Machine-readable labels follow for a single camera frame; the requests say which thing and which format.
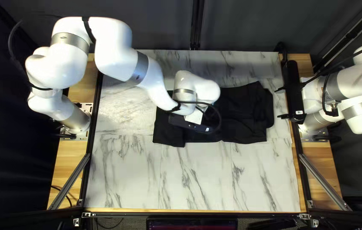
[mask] metal bracket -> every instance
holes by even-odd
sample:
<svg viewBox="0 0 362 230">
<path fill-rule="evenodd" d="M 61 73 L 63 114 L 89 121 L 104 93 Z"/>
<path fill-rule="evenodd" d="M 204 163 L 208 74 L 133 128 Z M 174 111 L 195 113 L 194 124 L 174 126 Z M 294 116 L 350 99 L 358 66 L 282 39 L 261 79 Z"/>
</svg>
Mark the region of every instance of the metal bracket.
<svg viewBox="0 0 362 230">
<path fill-rule="evenodd" d="M 73 226 L 79 227 L 79 218 L 73 219 Z"/>
<path fill-rule="evenodd" d="M 311 221 L 311 227 L 318 227 L 319 221 L 318 220 L 310 220 Z"/>
<path fill-rule="evenodd" d="M 82 212 L 82 218 L 89 218 L 90 212 Z"/>
<path fill-rule="evenodd" d="M 327 136 L 328 134 L 327 128 L 322 128 L 317 132 L 318 132 L 317 135 Z M 314 140 L 313 137 L 315 135 L 303 132 L 300 128 L 299 128 L 299 133 L 300 133 L 301 142 L 328 142 L 329 139 L 329 137 L 327 136 L 327 139 Z"/>
<path fill-rule="evenodd" d="M 310 220 L 310 215 L 307 213 L 300 213 L 299 214 L 300 219 L 302 220 Z"/>
<path fill-rule="evenodd" d="M 307 200 L 307 207 L 308 208 L 314 208 L 314 202 L 312 200 Z"/>
<path fill-rule="evenodd" d="M 83 199 L 79 199 L 79 200 L 76 202 L 76 206 L 83 207 Z"/>
</svg>

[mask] table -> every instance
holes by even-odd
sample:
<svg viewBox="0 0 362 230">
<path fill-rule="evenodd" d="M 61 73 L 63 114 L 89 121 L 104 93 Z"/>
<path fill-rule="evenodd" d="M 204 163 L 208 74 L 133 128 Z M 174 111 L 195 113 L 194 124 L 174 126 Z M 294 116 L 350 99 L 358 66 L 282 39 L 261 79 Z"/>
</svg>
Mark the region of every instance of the table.
<svg viewBox="0 0 362 230">
<path fill-rule="evenodd" d="M 69 97 L 74 102 L 91 102 L 93 101 L 94 95 L 94 86 L 96 81 L 97 69 L 94 65 L 93 55 L 89 56 L 89 63 L 87 67 L 86 74 L 81 82 L 77 85 L 71 87 Z M 310 56 L 307 54 L 301 55 L 289 55 L 289 59 L 296 60 L 299 66 L 300 76 L 311 76 L 312 67 Z M 59 151 L 56 160 L 54 178 L 52 181 L 53 185 L 63 186 L 64 182 L 69 177 L 70 173 L 76 167 L 77 163 L 80 161 L 82 156 L 86 151 L 86 142 L 70 142 L 70 141 L 61 141 L 59 145 Z M 309 157 L 310 161 L 318 168 L 318 170 L 325 176 L 325 178 L 331 183 L 331 185 L 336 189 L 340 194 L 339 183 L 337 179 L 337 174 L 335 172 L 335 166 L 332 159 L 330 145 L 328 143 L 304 143 L 304 153 Z M 300 205 L 301 211 L 305 211 L 305 204 L 303 200 L 303 192 L 299 177 L 299 170 L 297 161 L 295 159 L 295 168 L 298 180 L 298 188 L 300 194 Z M 315 205 L 319 208 L 337 208 L 337 206 L 331 202 L 328 196 L 325 194 L 325 191 L 322 190 L 320 185 L 316 183 L 312 176 L 309 177 L 309 183 L 311 187 L 311 193 Z M 75 203 L 78 198 L 78 193 L 80 190 L 80 179 L 76 181 L 75 185 L 72 187 L 68 196 L 72 199 L 72 202 Z M 51 189 L 50 193 L 50 202 L 53 200 L 53 197 L 56 196 L 57 191 Z M 69 204 L 65 200 L 61 205 L 61 208 L 68 207 Z M 109 212 L 109 211 L 118 211 L 117 209 L 112 208 L 88 208 L 89 211 L 99 211 L 99 212 Z M 131 212 L 132 209 L 119 209 L 120 212 Z M 168 212 L 168 210 L 144 210 L 144 211 L 154 211 L 154 212 Z"/>
</svg>

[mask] silver metal ring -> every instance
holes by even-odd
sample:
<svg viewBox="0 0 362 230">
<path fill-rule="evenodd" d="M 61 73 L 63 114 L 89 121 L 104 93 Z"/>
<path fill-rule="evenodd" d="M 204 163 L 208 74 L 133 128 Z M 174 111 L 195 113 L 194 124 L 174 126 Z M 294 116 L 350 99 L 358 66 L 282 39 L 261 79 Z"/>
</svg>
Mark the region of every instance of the silver metal ring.
<svg viewBox="0 0 362 230">
<path fill-rule="evenodd" d="M 341 111 L 346 120 L 362 114 L 362 102 Z"/>
<path fill-rule="evenodd" d="M 194 95 L 195 97 L 197 96 L 197 93 L 195 91 L 189 90 L 189 89 L 175 89 L 172 93 L 178 93 L 178 92 L 185 92 L 185 93 L 190 93 L 192 95 Z"/>
<path fill-rule="evenodd" d="M 136 64 L 136 68 L 133 71 L 132 76 L 130 77 L 130 79 L 128 79 L 126 82 L 133 84 L 133 85 L 138 85 L 140 84 L 145 75 L 147 74 L 147 70 L 148 70 L 148 57 L 145 54 L 142 54 L 140 52 L 137 51 L 137 64 Z"/>
<path fill-rule="evenodd" d="M 57 43 L 73 45 L 83 50 L 83 52 L 85 52 L 86 55 L 89 53 L 89 44 L 85 41 L 85 39 L 82 39 L 81 37 L 75 34 L 64 33 L 64 32 L 54 34 L 52 36 L 51 45 Z"/>
</svg>

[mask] metal pole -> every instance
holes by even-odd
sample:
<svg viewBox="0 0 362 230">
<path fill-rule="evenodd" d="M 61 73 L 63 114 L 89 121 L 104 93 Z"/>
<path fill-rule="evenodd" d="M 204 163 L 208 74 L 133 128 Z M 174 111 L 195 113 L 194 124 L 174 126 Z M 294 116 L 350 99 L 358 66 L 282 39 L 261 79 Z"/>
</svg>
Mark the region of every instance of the metal pole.
<svg viewBox="0 0 362 230">
<path fill-rule="evenodd" d="M 327 180 L 319 173 L 312 163 L 307 159 L 304 154 L 299 154 L 300 162 L 313 174 L 316 180 L 323 186 L 324 190 L 330 198 L 341 208 L 343 211 L 352 211 L 347 203 L 337 194 L 334 188 L 327 182 Z"/>
<path fill-rule="evenodd" d="M 49 206 L 48 210 L 55 210 L 61 206 L 62 201 L 65 199 L 65 196 L 75 183 L 77 177 L 80 175 L 80 172 L 86 166 L 87 162 L 89 162 L 90 154 L 86 154 L 83 156 L 82 160 L 76 166 L 76 169 L 73 170 L 73 173 L 70 175 L 69 179 L 66 181 L 65 185 L 62 187 L 61 191 L 59 191 L 58 195 L 55 197 L 52 204 Z"/>
</svg>

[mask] black cable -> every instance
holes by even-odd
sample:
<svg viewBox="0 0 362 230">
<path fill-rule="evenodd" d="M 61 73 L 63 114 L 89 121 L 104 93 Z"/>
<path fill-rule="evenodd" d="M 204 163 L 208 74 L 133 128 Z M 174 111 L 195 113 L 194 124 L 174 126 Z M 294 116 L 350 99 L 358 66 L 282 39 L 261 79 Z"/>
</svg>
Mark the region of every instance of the black cable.
<svg viewBox="0 0 362 230">
<path fill-rule="evenodd" d="M 330 73 L 327 74 L 326 79 L 324 80 L 324 84 L 323 84 L 323 94 L 321 96 L 321 105 L 323 107 L 323 111 L 326 115 L 328 116 L 332 116 L 332 117 L 338 117 L 338 109 L 337 108 L 332 108 L 331 111 L 327 111 L 326 110 L 326 104 L 325 104 L 325 100 L 326 100 L 326 88 L 327 88 L 327 82 L 328 82 L 328 78 L 330 77 Z"/>
<path fill-rule="evenodd" d="M 202 113 L 205 119 L 208 120 L 208 116 L 205 114 L 205 112 L 202 109 L 200 109 L 198 106 L 196 106 L 195 108 Z"/>
<path fill-rule="evenodd" d="M 327 75 L 326 79 L 324 80 L 324 84 L 323 84 L 323 95 L 321 96 L 321 104 L 323 105 L 323 111 L 325 114 L 328 115 L 328 112 L 326 110 L 326 104 L 325 104 L 325 100 L 326 100 L 326 87 L 327 87 L 327 82 L 328 82 L 328 78 L 330 77 L 330 74 Z"/>
<path fill-rule="evenodd" d="M 34 84 L 32 84 L 30 81 L 29 81 L 29 78 L 28 78 L 28 75 L 26 74 L 24 68 L 22 67 L 21 63 L 16 59 L 15 57 L 15 54 L 14 54 L 14 51 L 12 50 L 12 39 L 14 38 L 14 35 L 15 35 L 15 31 L 19 28 L 19 26 L 21 25 L 22 23 L 22 20 L 20 20 L 18 23 L 15 24 L 15 26 L 11 29 L 11 32 L 8 36 L 8 53 L 10 54 L 11 56 L 11 61 L 12 63 L 16 66 L 16 68 L 24 75 L 26 76 L 26 81 L 27 81 L 27 84 L 30 86 L 30 87 L 34 87 L 36 89 L 39 89 L 39 90 L 42 90 L 42 91 L 50 91 L 52 90 L 51 88 L 40 88 L 40 87 L 37 87 L 35 86 Z"/>
<path fill-rule="evenodd" d="M 210 134 L 210 133 L 214 133 L 216 132 L 222 125 L 222 116 L 221 114 L 219 113 L 218 109 L 215 108 L 215 106 L 211 105 L 210 103 L 206 103 L 206 102 L 182 102 L 182 101 L 177 101 L 177 100 L 174 100 L 178 103 L 182 103 L 182 104 L 203 104 L 203 105 L 207 105 L 209 107 L 211 107 L 218 115 L 219 117 L 219 123 L 218 123 L 218 126 L 216 128 L 214 128 L 212 131 L 210 132 L 201 132 L 201 131 L 196 131 L 197 133 L 206 133 L 206 134 Z"/>
<path fill-rule="evenodd" d="M 314 77 L 312 77 L 312 78 L 310 78 L 309 80 L 303 82 L 303 83 L 302 83 L 302 88 L 303 88 L 304 86 L 306 86 L 308 83 L 310 83 L 310 82 L 312 82 L 313 80 L 315 80 L 316 78 L 318 78 L 319 76 L 321 76 L 321 75 L 326 75 L 327 73 L 332 72 L 334 69 L 336 69 L 337 67 L 339 67 L 339 66 L 340 66 L 341 64 L 343 64 L 345 61 L 347 61 L 347 60 L 349 60 L 349 59 L 351 59 L 351 58 L 353 58 L 353 57 L 355 57 L 355 56 L 357 56 L 357 55 L 360 55 L 360 54 L 362 54 L 362 50 L 360 50 L 360 51 L 356 52 L 355 54 L 353 54 L 353 55 L 345 58 L 344 60 L 340 61 L 339 63 L 333 65 L 331 68 L 328 68 L 328 69 L 326 69 L 326 70 L 323 70 L 323 69 L 322 69 L 322 70 L 321 70 L 320 72 L 318 72 Z"/>
<path fill-rule="evenodd" d="M 96 44 L 96 38 L 93 36 L 92 29 L 89 26 L 89 17 L 82 17 L 82 21 L 83 24 L 85 25 L 85 30 L 90 40 L 92 41 L 93 44 Z"/>
<path fill-rule="evenodd" d="M 118 222 L 118 224 L 116 224 L 116 225 L 113 226 L 113 227 L 105 227 L 105 226 L 99 224 L 99 222 L 97 221 L 97 218 L 95 218 L 95 220 L 96 220 L 96 227 L 97 227 L 97 229 L 98 229 L 98 226 L 103 227 L 103 228 L 105 228 L 105 229 L 113 229 L 113 228 L 117 227 L 117 226 L 124 220 L 124 218 L 121 218 L 121 220 Z"/>
<path fill-rule="evenodd" d="M 54 189 L 56 189 L 56 190 L 58 190 L 58 191 L 61 191 L 60 188 L 55 187 L 55 186 L 53 186 L 53 185 L 51 185 L 51 188 L 54 188 Z M 69 197 L 68 197 L 67 195 L 66 195 L 66 199 L 67 199 L 67 201 L 69 201 L 70 207 L 73 207 L 73 206 L 72 206 L 72 202 L 70 201 L 70 199 L 69 199 Z"/>
<path fill-rule="evenodd" d="M 62 229 L 62 225 L 63 225 L 63 221 L 61 221 L 61 222 L 59 223 L 59 226 L 58 226 L 58 229 L 57 229 L 57 230 L 61 230 L 61 229 Z"/>
</svg>

